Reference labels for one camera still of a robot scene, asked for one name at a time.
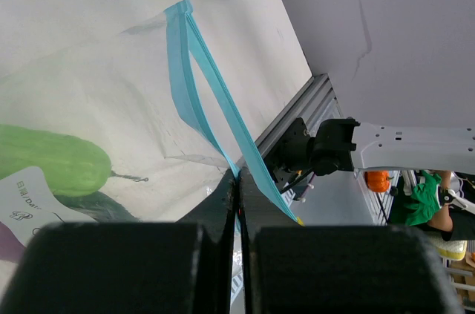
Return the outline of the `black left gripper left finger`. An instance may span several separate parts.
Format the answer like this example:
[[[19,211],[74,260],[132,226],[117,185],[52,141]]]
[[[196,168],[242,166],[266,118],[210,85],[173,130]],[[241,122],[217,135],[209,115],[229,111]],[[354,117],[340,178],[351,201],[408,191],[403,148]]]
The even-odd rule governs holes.
[[[3,313],[227,313],[233,174],[174,223],[61,223],[30,242]]]

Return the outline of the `clear zip bag teal zipper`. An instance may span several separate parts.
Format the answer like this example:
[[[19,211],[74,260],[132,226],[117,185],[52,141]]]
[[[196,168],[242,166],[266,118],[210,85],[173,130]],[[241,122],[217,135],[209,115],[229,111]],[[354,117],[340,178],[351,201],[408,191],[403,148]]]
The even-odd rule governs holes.
[[[226,83],[181,1],[109,39],[38,59],[1,78],[1,125],[90,141],[118,174],[82,197],[54,195],[38,167],[1,178],[1,257],[16,269],[49,225],[174,223],[242,169],[295,220],[263,163]]]

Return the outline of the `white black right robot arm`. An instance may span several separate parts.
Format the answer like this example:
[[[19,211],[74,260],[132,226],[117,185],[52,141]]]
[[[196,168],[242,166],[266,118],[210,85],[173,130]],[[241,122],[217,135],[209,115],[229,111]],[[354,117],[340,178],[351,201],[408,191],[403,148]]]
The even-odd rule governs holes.
[[[307,159],[318,175],[355,169],[473,174],[474,127],[395,127],[331,119],[309,141]]]

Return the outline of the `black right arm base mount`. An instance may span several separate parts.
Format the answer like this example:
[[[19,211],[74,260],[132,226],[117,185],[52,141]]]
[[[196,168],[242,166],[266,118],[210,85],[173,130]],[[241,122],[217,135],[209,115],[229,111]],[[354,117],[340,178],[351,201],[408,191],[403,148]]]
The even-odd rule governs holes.
[[[310,141],[312,137],[307,126],[298,117],[264,157],[267,170],[280,194],[307,183],[307,178],[312,173],[307,156]]]

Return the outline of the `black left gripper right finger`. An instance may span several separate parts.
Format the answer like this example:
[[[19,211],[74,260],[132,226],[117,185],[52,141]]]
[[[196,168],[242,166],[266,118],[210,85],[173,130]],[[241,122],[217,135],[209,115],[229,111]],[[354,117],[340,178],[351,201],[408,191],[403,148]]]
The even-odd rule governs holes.
[[[302,226],[239,182],[248,313],[461,313],[428,238],[401,226]]]

